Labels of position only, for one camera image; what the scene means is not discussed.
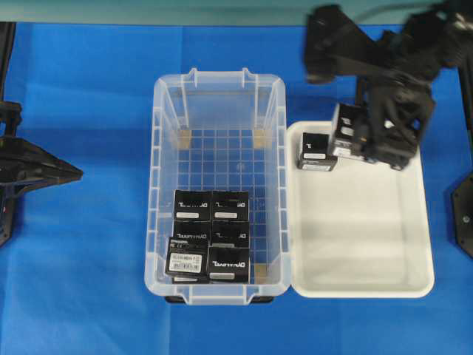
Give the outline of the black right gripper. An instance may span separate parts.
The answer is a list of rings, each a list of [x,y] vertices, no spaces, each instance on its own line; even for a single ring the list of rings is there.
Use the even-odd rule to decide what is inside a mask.
[[[418,151],[436,102],[430,82],[391,73],[357,77],[355,106],[353,154],[403,170]]]

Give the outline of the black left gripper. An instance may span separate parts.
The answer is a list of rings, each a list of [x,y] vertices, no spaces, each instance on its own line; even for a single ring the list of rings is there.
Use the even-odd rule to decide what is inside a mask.
[[[1,137],[1,192],[22,196],[49,186],[78,181],[83,172],[23,138]]]

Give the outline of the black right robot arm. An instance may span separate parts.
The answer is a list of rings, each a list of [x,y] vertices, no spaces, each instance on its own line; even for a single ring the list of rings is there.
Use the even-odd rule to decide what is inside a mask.
[[[398,32],[371,39],[337,4],[307,18],[306,79],[356,79],[355,102],[339,104],[330,151],[401,171],[414,158],[435,110],[432,83],[444,69],[460,76],[463,109],[472,118],[472,3],[441,1],[411,15]]]

